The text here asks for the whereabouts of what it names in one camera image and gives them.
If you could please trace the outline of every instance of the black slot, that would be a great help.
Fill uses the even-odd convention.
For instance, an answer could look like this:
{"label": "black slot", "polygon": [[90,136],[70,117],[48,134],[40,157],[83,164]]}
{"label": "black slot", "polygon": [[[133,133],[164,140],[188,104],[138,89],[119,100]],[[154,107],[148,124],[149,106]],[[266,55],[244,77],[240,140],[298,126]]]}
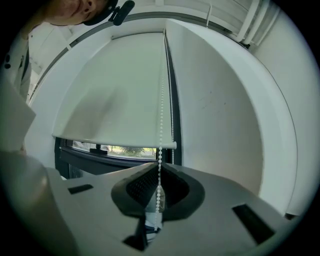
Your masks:
{"label": "black slot", "polygon": [[146,218],[143,216],[140,218],[135,234],[127,237],[123,242],[139,251],[144,251],[148,246],[146,228]]}
{"label": "black slot", "polygon": [[[162,220],[173,221],[188,218],[205,199],[205,189],[196,179],[162,163],[162,188],[165,209]],[[111,190],[115,205],[126,216],[141,218],[158,186],[158,163],[120,180]]]}
{"label": "black slot", "polygon": [[85,185],[81,185],[81,186],[75,186],[75,187],[70,187],[68,188],[69,192],[71,195],[73,194],[77,194],[86,190],[90,190],[93,189],[94,187],[89,185],[89,184],[85,184]]}
{"label": "black slot", "polygon": [[275,232],[246,204],[233,207],[232,210],[258,245],[274,235]]}

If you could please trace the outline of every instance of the tree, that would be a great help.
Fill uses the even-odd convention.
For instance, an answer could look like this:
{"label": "tree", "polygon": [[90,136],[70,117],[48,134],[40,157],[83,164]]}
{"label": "tree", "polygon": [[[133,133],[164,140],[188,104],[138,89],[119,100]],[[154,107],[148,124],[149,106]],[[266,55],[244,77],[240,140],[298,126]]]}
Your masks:
{"label": "tree", "polygon": [[121,150],[122,152],[135,157],[140,156],[140,153],[143,151],[141,147],[128,147],[128,146],[122,146]]}

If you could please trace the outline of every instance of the white shirt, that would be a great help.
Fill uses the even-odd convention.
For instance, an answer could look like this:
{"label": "white shirt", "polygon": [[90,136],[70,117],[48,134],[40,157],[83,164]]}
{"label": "white shirt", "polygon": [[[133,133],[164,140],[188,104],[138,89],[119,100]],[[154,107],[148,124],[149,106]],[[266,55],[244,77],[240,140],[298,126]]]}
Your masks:
{"label": "white shirt", "polygon": [[9,84],[26,101],[30,77],[29,41],[23,39],[19,33],[11,44],[0,67],[0,85],[3,85],[5,80],[9,81]]}

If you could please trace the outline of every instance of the ceiling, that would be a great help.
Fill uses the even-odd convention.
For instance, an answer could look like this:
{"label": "ceiling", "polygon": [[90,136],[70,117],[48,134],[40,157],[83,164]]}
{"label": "ceiling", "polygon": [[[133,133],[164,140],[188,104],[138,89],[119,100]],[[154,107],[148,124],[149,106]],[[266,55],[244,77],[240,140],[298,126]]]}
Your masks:
{"label": "ceiling", "polygon": [[[207,19],[207,15],[211,8],[211,14],[208,18],[209,21],[225,28],[229,31],[231,38],[235,38],[241,30],[247,17],[248,10],[254,1],[258,1],[259,6],[251,22],[252,26],[264,0],[135,0],[136,5],[130,14],[167,12],[181,13]],[[124,2],[124,0],[120,0],[118,3],[121,6]],[[269,29],[269,25],[274,17],[276,9],[277,8],[273,4],[269,5],[251,44],[258,42],[265,34],[265,31]],[[62,52],[62,50],[65,48],[68,48],[69,50],[71,49],[70,43],[104,22],[106,21],[90,27],[83,24],[63,27],[43,23],[35,28],[29,36],[30,62],[33,70],[33,81],[37,81],[37,78],[39,79],[39,77],[41,77],[50,63],[59,53]],[[148,22],[149,21],[144,19],[141,20],[140,24],[143,25]],[[123,25],[117,27],[113,31],[116,34],[119,34],[119,31],[122,29]],[[30,87],[30,91],[34,90],[35,85],[36,84]]]}

